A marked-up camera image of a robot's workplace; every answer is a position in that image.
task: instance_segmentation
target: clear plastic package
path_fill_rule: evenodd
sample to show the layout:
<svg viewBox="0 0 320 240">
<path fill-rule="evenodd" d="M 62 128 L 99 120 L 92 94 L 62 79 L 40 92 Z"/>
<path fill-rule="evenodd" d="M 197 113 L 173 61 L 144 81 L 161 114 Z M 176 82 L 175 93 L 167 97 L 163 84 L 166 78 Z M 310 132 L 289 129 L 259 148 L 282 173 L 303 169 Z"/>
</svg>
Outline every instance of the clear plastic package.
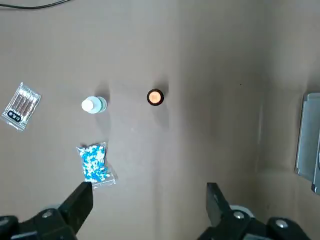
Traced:
<svg viewBox="0 0 320 240">
<path fill-rule="evenodd" d="M 29 119 L 40 102 L 41 95 L 23 82 L 1 114 L 1 119 L 19 131 L 25 130 Z"/>
<path fill-rule="evenodd" d="M 106 143 L 77 147 L 78 154 L 82 158 L 82 171 L 84 181 L 91 182 L 93 189 L 101 185 L 116 184 L 117 175 L 107 162 Z"/>
</svg>

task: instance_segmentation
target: screw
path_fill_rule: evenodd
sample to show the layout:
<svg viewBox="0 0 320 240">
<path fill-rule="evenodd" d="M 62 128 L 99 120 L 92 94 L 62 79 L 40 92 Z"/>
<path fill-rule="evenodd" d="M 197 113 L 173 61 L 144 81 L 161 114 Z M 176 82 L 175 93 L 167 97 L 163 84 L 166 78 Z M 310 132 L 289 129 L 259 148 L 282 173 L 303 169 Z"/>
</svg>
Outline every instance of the screw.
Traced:
<svg viewBox="0 0 320 240">
<path fill-rule="evenodd" d="M 4 219 L 0 220 L 0 227 L 6 225 L 9 222 L 9 219 L 5 217 Z"/>
<path fill-rule="evenodd" d="M 46 212 L 42 215 L 42 217 L 43 217 L 44 219 L 46 219 L 46 218 L 48 218 L 48 217 L 51 217 L 51 215 L 52 215 L 51 210 L 48 210 L 48 211 L 46 211 Z"/>
<path fill-rule="evenodd" d="M 288 227 L 288 224 L 286 223 L 286 221 L 282 219 L 278 219 L 277 221 L 275 221 L 275 224 L 282 229 L 286 229 Z"/>
<path fill-rule="evenodd" d="M 244 219 L 245 218 L 245 215 L 240 211 L 235 211 L 233 213 L 233 216 L 235 216 L 237 219 Z"/>
</svg>

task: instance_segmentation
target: black robotic claw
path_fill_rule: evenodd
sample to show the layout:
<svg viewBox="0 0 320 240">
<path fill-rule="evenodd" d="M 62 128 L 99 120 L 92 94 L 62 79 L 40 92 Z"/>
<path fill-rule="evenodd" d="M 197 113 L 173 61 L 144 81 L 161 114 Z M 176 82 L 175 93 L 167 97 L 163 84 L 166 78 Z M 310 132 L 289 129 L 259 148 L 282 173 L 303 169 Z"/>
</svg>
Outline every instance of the black robotic claw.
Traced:
<svg viewBox="0 0 320 240">
<path fill-rule="evenodd" d="M 93 208 L 91 182 L 82 182 L 58 209 L 50 208 L 18 222 L 0 217 L 1 240 L 76 240 L 76 234 Z"/>
</svg>

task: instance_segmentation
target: cardboard surface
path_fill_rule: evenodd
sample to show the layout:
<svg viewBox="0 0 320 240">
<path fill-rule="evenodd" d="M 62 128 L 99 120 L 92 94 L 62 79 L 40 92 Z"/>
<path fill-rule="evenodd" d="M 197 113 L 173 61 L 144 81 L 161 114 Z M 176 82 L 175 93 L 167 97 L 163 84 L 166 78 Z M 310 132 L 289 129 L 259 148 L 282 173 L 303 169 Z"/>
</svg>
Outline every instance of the cardboard surface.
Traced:
<svg viewBox="0 0 320 240">
<path fill-rule="evenodd" d="M 0 214 L 61 203 L 84 179 L 76 146 L 108 141 L 119 181 L 95 191 L 79 239 L 196 239 L 207 182 L 318 239 L 320 197 L 294 169 L 302 97 L 320 86 L 319 23 L 320 3 L 297 0 L 0 9 L 0 108 L 22 81 L 42 95 L 25 132 L 0 123 Z M 157 86 L 168 93 L 152 107 Z M 94 94 L 106 112 L 81 109 Z"/>
</svg>

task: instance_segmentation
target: black cable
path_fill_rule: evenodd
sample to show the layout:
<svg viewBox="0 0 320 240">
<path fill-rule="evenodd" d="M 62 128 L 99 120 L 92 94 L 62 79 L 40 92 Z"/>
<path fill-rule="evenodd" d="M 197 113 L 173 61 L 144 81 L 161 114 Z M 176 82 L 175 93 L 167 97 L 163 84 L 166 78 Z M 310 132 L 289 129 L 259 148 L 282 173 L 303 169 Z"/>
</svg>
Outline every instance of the black cable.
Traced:
<svg viewBox="0 0 320 240">
<path fill-rule="evenodd" d="M 71 1 L 71 0 L 60 0 L 60 1 L 56 1 L 56 2 L 53 2 L 50 4 L 41 5 L 41 6 L 16 6 L 16 5 L 9 5 L 9 4 L 0 3 L 0 7 L 11 8 L 11 9 L 36 10 L 36 9 L 46 9 L 46 8 L 54 7 L 56 5 L 64 4 L 69 1 Z"/>
</svg>

